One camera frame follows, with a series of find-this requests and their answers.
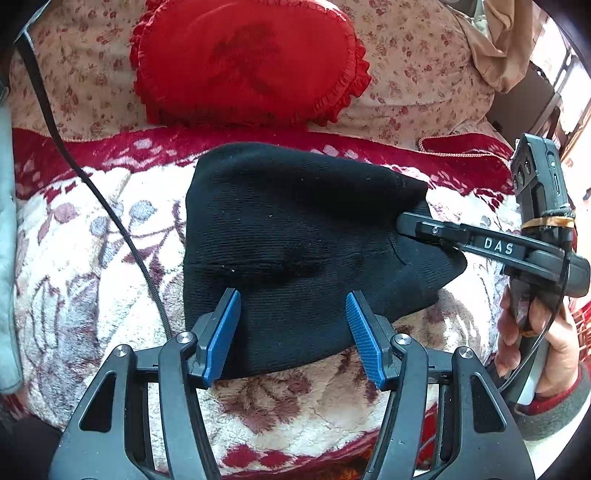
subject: blanket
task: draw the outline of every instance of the blanket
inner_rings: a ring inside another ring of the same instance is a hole
[[[272,130],[158,128],[69,143],[129,229],[174,332],[184,326],[184,196],[200,154],[228,141],[262,141],[383,165],[426,181],[437,219],[503,231],[519,225],[506,163],[511,150],[479,134],[426,138],[421,152]],[[25,376],[18,401],[63,429],[116,345],[150,348],[162,345],[165,337],[119,232],[51,140],[15,129],[14,144],[15,317]],[[466,272],[440,291],[436,305],[395,326],[432,348],[469,345],[485,361],[496,343],[494,324],[506,278],[498,264],[467,257]],[[199,391],[199,400],[222,474],[250,478],[290,471],[301,475],[367,455],[387,395],[368,381],[356,349],[350,348],[289,371],[218,381],[209,391]],[[436,400],[431,389],[419,465],[424,468],[433,448]],[[150,426],[156,464],[166,471],[157,388],[150,391]]]

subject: black cable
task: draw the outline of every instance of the black cable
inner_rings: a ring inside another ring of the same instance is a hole
[[[146,268],[142,257],[140,256],[138,250],[136,249],[131,236],[127,229],[119,220],[119,217],[115,215],[115,212],[111,208],[111,206],[107,203],[105,198],[102,196],[101,192],[96,188],[95,184],[92,183],[89,176],[86,174],[84,170],[80,168],[78,163],[71,157],[70,153],[68,152],[64,141],[62,140],[60,133],[56,126],[56,120],[53,117],[53,112],[51,111],[51,103],[49,102],[49,98],[47,97],[47,91],[45,90],[45,86],[43,85],[43,78],[41,77],[41,72],[39,70],[39,64],[37,63],[37,58],[35,57],[35,50],[33,46],[33,41],[29,36],[27,30],[25,30],[18,40],[16,41],[16,47],[18,52],[21,55],[23,62],[25,63],[25,67],[27,68],[27,72],[29,74],[29,78],[31,79],[31,83],[33,84],[33,89],[35,90],[35,94],[37,95],[37,100],[39,101],[39,105],[41,106],[41,112],[43,113],[43,118],[47,124],[47,129],[51,135],[51,138],[56,144],[57,149],[59,150],[62,157],[64,157],[65,161],[68,162],[68,165],[74,170],[76,175],[78,175],[82,182],[87,185],[99,203],[103,206],[106,210],[107,214],[113,220],[115,225],[117,226],[118,230],[121,232],[125,243],[129,246],[131,250],[131,254],[134,256],[135,262],[138,264],[139,269],[142,271],[146,283],[148,284],[148,291],[150,292],[150,296],[152,297],[156,307],[158,308],[158,313],[160,314],[160,319],[162,320],[162,326],[164,327],[164,333],[166,334],[167,340],[170,340],[173,336],[172,331],[170,329],[170,322],[168,321],[168,316],[166,315],[166,310],[164,309],[164,304],[160,299],[160,295],[158,293],[158,289],[154,285],[152,278],[150,277],[150,273]]]
[[[528,361],[530,361],[530,358],[535,354],[538,347],[540,346],[540,344],[544,340],[546,333],[548,333],[548,330],[550,330],[550,327],[552,326],[552,324],[556,320],[556,317],[558,316],[558,312],[560,311],[560,307],[562,306],[563,301],[564,301],[564,295],[566,294],[566,286],[569,282],[569,276],[570,276],[570,260],[567,255],[564,256],[562,275],[563,275],[564,280],[562,282],[560,296],[558,298],[558,302],[556,303],[556,307],[554,307],[554,310],[552,311],[552,315],[550,316],[550,320],[548,321],[548,323],[544,327],[544,330],[542,330],[542,333],[540,334],[540,336],[535,340],[534,344],[531,346],[531,349],[528,352],[528,354],[525,356],[525,358],[519,363],[517,368],[515,370],[513,370],[513,373],[507,379],[507,381],[505,381],[505,383],[503,383],[499,387],[500,393],[502,393],[504,389],[506,389],[509,385],[511,385],[511,383],[513,382],[513,380],[516,379],[517,375],[519,375],[519,372],[521,372],[521,370],[523,369],[525,364]]]

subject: tan cloth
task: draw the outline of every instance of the tan cloth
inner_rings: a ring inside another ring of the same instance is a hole
[[[531,0],[484,0],[490,38],[473,19],[453,11],[464,30],[474,65],[497,92],[507,93],[527,72],[534,49]]]

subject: blue gripper pad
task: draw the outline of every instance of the blue gripper pad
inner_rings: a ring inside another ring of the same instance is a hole
[[[379,390],[382,390],[385,387],[386,376],[382,370],[381,351],[353,293],[347,295],[345,314],[361,356],[365,374]]]
[[[226,363],[230,344],[236,331],[236,325],[238,325],[240,319],[240,309],[240,293],[236,290],[232,294],[228,307],[217,324],[216,332],[207,346],[207,364],[203,372],[203,383],[207,388],[211,387],[213,382],[222,375],[223,366]]]

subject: metal screw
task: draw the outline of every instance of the metal screw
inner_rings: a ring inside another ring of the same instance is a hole
[[[118,345],[113,350],[113,355],[115,356],[125,356],[129,353],[129,345]]]
[[[410,338],[410,335],[406,333],[397,333],[394,336],[394,341],[399,345],[408,345],[413,340]]]
[[[474,351],[467,346],[461,346],[459,349],[460,356],[462,358],[472,358],[474,356]]]
[[[193,340],[193,332],[181,332],[177,335],[178,343],[189,343]]]

